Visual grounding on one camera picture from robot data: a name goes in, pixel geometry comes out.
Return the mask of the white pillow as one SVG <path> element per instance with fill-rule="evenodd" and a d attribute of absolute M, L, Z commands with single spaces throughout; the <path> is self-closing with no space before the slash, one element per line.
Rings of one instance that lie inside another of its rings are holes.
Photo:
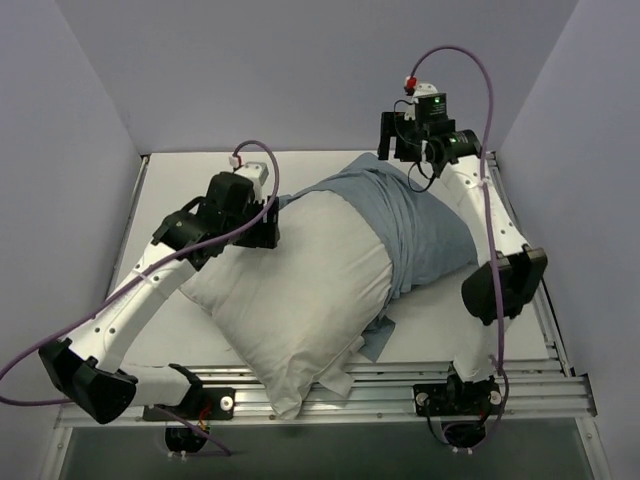
<path fill-rule="evenodd" d="M 343 366 L 383 309 L 392 262 L 355 208 L 329 191 L 287 205 L 279 228 L 275 249 L 229 247 L 181 292 L 212 317 L 276 415 L 293 419 L 315 382 L 348 394 Z"/>

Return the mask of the blue pillowcase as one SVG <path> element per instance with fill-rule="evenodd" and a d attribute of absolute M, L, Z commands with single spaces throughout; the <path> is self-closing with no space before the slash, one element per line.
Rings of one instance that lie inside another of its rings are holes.
<path fill-rule="evenodd" d="M 389 303 L 415 287 L 475 264 L 472 235 L 446 204 L 372 153 L 358 156 L 310 187 L 281 196 L 280 207 L 316 191 L 334 193 L 348 202 L 378 236 L 391 260 L 389 293 L 382 310 L 364 330 L 360 349 L 361 355 L 375 362 L 395 329 L 386 316 Z"/>

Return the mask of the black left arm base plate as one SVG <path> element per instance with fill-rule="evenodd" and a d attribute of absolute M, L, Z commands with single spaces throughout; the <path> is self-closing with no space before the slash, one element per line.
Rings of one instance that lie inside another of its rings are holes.
<path fill-rule="evenodd" d="M 184 420 L 231 420 L 234 416 L 236 390 L 230 387 L 194 387 L 176 406 L 162 405 Z"/>

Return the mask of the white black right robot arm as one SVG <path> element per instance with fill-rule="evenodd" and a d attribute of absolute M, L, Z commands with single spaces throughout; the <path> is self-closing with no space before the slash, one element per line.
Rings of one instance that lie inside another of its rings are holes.
<path fill-rule="evenodd" d="M 471 320 L 452 360 L 458 378 L 443 390 L 447 406 L 464 413 L 480 400 L 475 382 L 501 370 L 506 332 L 533 299 L 548 259 L 514 225 L 491 178 L 481 139 L 457 127 L 448 115 L 446 95 L 417 89 L 411 94 L 403 110 L 382 113 L 377 156 L 426 174 L 427 184 L 440 184 L 453 204 L 439 202 L 428 186 L 407 182 L 417 211 L 403 238 L 408 252 L 430 261 L 427 273 L 476 265 L 460 287 Z"/>

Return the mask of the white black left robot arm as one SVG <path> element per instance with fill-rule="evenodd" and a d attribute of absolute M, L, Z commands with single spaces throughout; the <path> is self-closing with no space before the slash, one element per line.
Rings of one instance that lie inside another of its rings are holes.
<path fill-rule="evenodd" d="M 202 381 L 186 367 L 123 360 L 161 306 L 227 245 L 276 247 L 278 201 L 262 192 L 267 177 L 267 165 L 257 162 L 214 175 L 205 195 L 163 219 L 104 309 L 39 348 L 54 386 L 97 423 L 134 406 L 160 405 L 190 419 L 209 405 Z"/>

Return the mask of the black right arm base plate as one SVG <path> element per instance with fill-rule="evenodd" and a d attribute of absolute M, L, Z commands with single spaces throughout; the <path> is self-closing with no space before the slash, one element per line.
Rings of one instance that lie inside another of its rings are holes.
<path fill-rule="evenodd" d="M 414 409 L 419 417 L 485 417 L 496 415 L 503 403 L 497 384 L 415 384 Z"/>

